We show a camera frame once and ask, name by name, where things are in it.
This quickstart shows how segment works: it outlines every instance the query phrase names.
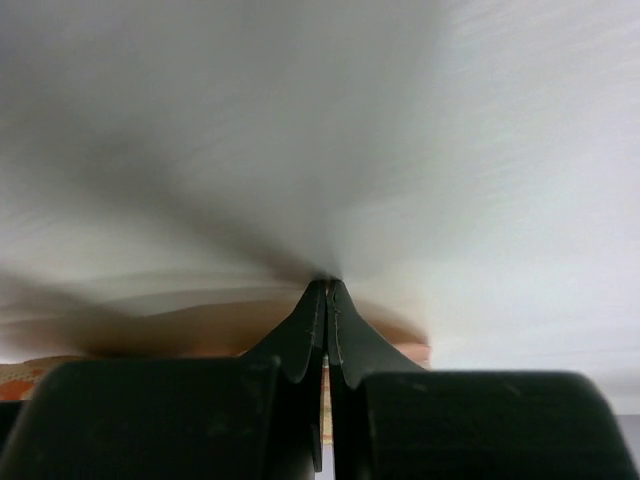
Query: white surface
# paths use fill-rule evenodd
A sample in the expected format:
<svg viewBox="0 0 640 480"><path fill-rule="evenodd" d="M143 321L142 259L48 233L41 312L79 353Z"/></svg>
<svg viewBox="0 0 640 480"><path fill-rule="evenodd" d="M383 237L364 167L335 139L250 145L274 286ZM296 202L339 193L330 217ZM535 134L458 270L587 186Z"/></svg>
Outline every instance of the white surface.
<svg viewBox="0 0 640 480"><path fill-rule="evenodd" d="M638 2L9 0L0 68L6 360L42 286L328 271L640 413Z"/></svg>

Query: black metal tool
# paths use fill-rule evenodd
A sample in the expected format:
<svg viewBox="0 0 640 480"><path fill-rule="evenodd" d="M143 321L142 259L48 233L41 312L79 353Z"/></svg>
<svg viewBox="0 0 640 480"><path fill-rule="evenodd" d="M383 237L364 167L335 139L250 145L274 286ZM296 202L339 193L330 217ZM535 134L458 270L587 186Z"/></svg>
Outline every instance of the black metal tool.
<svg viewBox="0 0 640 480"><path fill-rule="evenodd" d="M0 479L311 478L325 354L339 480L638 478L588 380L426 372L315 281L240 358L59 367L0 408Z"/></svg>

